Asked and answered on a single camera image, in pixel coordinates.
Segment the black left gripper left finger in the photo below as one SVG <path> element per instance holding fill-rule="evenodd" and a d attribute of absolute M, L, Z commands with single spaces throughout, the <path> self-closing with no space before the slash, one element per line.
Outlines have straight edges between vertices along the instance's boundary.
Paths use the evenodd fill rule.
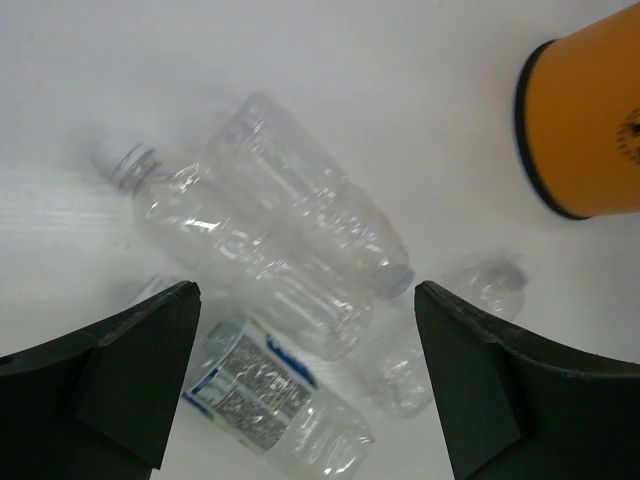
<path fill-rule="evenodd" d="M 160 469 L 200 290 L 181 281 L 1 359 L 4 479 L 148 479 Z"/>

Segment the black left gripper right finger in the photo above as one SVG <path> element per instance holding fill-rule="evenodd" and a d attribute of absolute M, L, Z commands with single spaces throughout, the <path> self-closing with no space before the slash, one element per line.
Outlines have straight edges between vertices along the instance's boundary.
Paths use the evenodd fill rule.
<path fill-rule="evenodd" d="M 635 479 L 639 367 L 419 284 L 416 323 L 458 479 Z"/>

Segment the clear bottle blue white label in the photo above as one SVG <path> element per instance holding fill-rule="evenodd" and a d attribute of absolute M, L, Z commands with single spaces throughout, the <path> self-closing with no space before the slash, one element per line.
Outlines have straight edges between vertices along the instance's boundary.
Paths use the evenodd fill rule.
<path fill-rule="evenodd" d="M 182 396 L 288 479 L 351 479 L 374 443 L 355 407 L 243 314 L 196 340 Z"/>

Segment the tall clear bottle white cap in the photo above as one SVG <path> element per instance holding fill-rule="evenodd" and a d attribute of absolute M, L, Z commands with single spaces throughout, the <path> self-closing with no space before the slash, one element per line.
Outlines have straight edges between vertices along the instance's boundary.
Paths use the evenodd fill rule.
<path fill-rule="evenodd" d="M 300 348 L 333 361 L 363 339 L 372 296 L 329 266 L 234 180 L 135 134 L 101 139 L 93 163 L 131 198 L 145 239 Z"/>

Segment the orange cylindrical bin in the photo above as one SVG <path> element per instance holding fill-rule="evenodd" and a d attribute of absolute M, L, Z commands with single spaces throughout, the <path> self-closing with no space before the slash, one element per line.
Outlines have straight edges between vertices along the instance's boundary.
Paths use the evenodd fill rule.
<path fill-rule="evenodd" d="M 514 97 L 520 162 L 538 198 L 571 220 L 639 210 L 639 6 L 527 58 Z"/>

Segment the clear bottle front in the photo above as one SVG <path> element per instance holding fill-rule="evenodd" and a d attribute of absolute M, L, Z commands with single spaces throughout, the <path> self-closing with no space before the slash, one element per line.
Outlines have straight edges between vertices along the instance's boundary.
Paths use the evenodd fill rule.
<path fill-rule="evenodd" d="M 252 93 L 208 149 L 227 175 L 344 276 L 377 296 L 403 294 L 415 278 L 389 217 L 282 106 Z"/>

